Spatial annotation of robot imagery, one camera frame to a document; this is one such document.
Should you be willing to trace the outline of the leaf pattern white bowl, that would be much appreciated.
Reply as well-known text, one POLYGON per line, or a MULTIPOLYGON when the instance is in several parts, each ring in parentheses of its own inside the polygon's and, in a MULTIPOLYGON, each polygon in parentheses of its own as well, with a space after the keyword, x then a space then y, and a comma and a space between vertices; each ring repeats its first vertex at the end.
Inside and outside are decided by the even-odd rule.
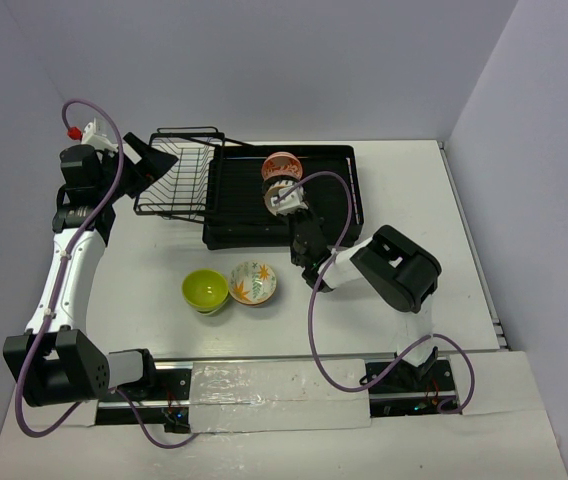
POLYGON ((228 288, 236 302, 258 306, 269 301, 276 293, 277 277, 273 268, 264 262, 244 261, 230 272, 228 288))

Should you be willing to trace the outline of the white bowl pink rim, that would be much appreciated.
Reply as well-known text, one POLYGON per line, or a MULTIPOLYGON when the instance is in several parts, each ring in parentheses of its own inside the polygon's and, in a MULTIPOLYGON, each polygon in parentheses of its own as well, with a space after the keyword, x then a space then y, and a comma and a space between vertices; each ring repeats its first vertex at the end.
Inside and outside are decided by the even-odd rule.
POLYGON ((266 209, 273 215, 278 215, 278 207, 275 205, 275 201, 280 196, 281 190, 288 190, 295 184, 294 181, 291 180, 279 180, 275 181, 270 184, 264 184, 264 204, 266 209))

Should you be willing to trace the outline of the orange floral bowl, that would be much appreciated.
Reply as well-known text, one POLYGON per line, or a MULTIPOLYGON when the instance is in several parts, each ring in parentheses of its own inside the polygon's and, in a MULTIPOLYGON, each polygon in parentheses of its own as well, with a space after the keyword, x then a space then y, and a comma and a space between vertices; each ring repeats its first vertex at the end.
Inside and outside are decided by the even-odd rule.
POLYGON ((303 166, 295 155, 289 152, 275 152, 264 160, 261 175, 264 181, 279 176, 300 180, 303 177, 303 166))

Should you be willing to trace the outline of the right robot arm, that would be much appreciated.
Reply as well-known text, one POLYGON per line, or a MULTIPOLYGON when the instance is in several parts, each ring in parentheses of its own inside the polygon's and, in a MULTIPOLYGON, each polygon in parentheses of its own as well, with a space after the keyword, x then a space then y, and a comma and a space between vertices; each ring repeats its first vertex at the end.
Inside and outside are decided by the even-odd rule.
POLYGON ((311 287, 307 311, 307 335, 315 366, 336 389, 355 393, 370 389, 386 377, 398 375, 410 391, 423 389, 433 378, 438 348, 432 344, 432 327, 418 316, 435 293, 442 273, 439 261, 395 228, 384 225, 372 237, 339 252, 342 236, 334 244, 326 240, 319 220, 308 211, 289 216, 290 250, 293 264, 303 269, 302 277, 311 287), (363 279, 392 309, 409 316, 402 329, 405 346, 373 380, 357 387, 338 383, 324 368, 315 341, 315 303, 328 293, 363 279))

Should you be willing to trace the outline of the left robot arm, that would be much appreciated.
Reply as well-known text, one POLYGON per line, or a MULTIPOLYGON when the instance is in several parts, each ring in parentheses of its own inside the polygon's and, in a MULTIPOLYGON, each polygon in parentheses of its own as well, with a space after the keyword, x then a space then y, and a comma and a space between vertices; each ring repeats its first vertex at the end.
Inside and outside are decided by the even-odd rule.
POLYGON ((52 221, 48 278, 24 333, 8 337, 3 346, 31 407, 100 399, 119 384, 140 399, 158 389, 160 376, 148 350, 106 355, 85 333, 93 279, 116 218, 114 203, 124 195, 139 196, 178 161, 132 133, 124 140, 138 161, 107 143, 74 145, 60 154, 64 183, 52 221))

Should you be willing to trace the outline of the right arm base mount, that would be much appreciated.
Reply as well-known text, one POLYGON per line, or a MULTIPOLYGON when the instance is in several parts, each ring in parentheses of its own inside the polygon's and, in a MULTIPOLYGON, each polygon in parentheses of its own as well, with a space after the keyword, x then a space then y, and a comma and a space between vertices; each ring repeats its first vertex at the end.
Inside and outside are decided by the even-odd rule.
POLYGON ((401 363, 369 390, 372 418, 437 415, 458 408, 450 363, 438 359, 420 380, 401 363))

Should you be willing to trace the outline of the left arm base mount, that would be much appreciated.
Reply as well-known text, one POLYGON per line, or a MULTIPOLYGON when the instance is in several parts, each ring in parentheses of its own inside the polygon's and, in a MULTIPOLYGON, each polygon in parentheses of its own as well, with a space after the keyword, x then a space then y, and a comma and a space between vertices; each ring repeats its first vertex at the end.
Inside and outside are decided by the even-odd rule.
MULTIPOLYGON (((141 389, 122 387, 147 428, 160 426, 164 433, 191 433, 189 407, 192 369, 192 363, 159 362, 152 386, 141 389)), ((98 402, 96 426, 136 424, 135 414, 121 394, 113 392, 98 402)))

